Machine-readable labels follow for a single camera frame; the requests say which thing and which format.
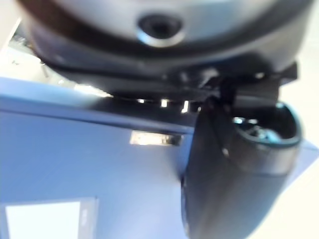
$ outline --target black plastic housing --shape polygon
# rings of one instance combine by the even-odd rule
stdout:
[[[314,0],[278,0],[256,22],[220,39],[163,49],[99,32],[53,0],[17,2],[35,53],[66,78],[114,95],[202,101],[209,95],[200,87],[207,69],[224,77],[291,66]]]
[[[191,239],[244,239],[267,214],[293,168],[301,141],[298,120],[283,104],[245,110],[271,141],[246,134],[217,99],[199,113],[185,173],[186,215]]]

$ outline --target mechanical part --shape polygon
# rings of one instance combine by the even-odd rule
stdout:
[[[202,106],[185,173],[191,239],[246,238],[293,168],[301,130],[290,109],[261,107],[251,109],[251,115],[265,127],[251,128],[238,123],[240,118],[234,123],[216,98]]]
[[[208,69],[218,72],[212,85],[228,77],[286,71],[295,60],[313,3],[17,1],[34,51],[59,74],[80,84],[90,79],[112,95],[181,101],[204,101],[211,95],[213,89],[203,87]],[[143,25],[147,38],[138,40],[139,21],[151,16],[161,22],[156,28],[171,38],[159,39]],[[228,21],[221,21],[225,16]],[[191,77],[185,80],[182,73]]]
[[[149,46],[168,47],[184,38],[179,19],[166,15],[151,15],[139,21],[138,39]]]

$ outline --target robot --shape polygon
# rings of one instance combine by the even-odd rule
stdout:
[[[244,239],[258,226],[302,140],[278,96],[298,76],[313,0],[16,1],[35,54],[62,76],[108,92],[119,109],[151,103],[136,118],[160,104],[189,109],[195,123],[179,181],[190,239]],[[183,140],[138,129],[131,144]]]

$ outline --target circular opening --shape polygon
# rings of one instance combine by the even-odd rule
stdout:
[[[181,30],[179,19],[165,15],[151,15],[142,18],[140,29],[147,35],[156,39],[169,39]]]

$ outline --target blue panel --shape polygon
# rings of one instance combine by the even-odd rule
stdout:
[[[97,197],[98,239],[183,239],[179,174],[191,143],[130,145],[131,130],[1,113],[0,202]]]

